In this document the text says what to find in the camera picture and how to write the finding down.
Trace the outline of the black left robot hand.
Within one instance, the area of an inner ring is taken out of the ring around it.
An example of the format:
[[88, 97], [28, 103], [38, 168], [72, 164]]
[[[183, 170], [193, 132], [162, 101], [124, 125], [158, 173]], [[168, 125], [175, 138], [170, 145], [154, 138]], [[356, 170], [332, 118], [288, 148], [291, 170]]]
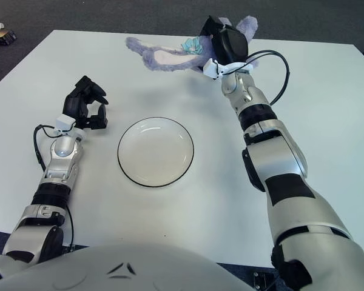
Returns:
[[[96, 115], [88, 116], [87, 106], [99, 102]], [[83, 76], [76, 84], [74, 90], [68, 94], [64, 101], [62, 113], [75, 119], [74, 127], [79, 129], [105, 129], [107, 127], [106, 92], [89, 77]]]

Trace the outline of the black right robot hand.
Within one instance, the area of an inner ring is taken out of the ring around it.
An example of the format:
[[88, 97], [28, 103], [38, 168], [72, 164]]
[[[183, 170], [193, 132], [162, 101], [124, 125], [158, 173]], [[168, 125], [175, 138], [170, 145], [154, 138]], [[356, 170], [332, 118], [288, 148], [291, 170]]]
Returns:
[[224, 24], [216, 16], [209, 16], [200, 36], [208, 36], [216, 60], [221, 65], [244, 62], [248, 57], [248, 42], [244, 34], [235, 27]]

